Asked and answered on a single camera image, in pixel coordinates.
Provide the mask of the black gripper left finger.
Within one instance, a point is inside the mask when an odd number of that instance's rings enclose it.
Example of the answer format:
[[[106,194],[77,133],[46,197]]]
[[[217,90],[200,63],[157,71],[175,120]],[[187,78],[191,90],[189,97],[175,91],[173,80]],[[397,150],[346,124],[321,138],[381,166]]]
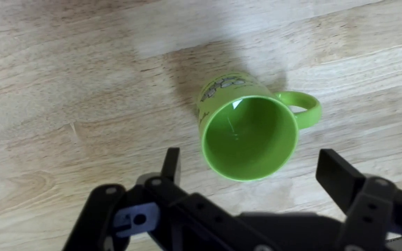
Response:
[[[159,173],[94,189],[63,251],[127,251],[147,233],[164,251],[277,251],[264,235],[201,194],[179,187],[180,150],[169,148]]]

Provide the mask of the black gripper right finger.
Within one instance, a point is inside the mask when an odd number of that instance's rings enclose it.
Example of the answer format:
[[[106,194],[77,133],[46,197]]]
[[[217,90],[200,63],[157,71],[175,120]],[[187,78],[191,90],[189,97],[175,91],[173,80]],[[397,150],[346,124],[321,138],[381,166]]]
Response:
[[[321,150],[316,179],[346,215],[335,247],[387,251],[390,233],[402,237],[402,190],[381,176],[362,175],[334,150]]]

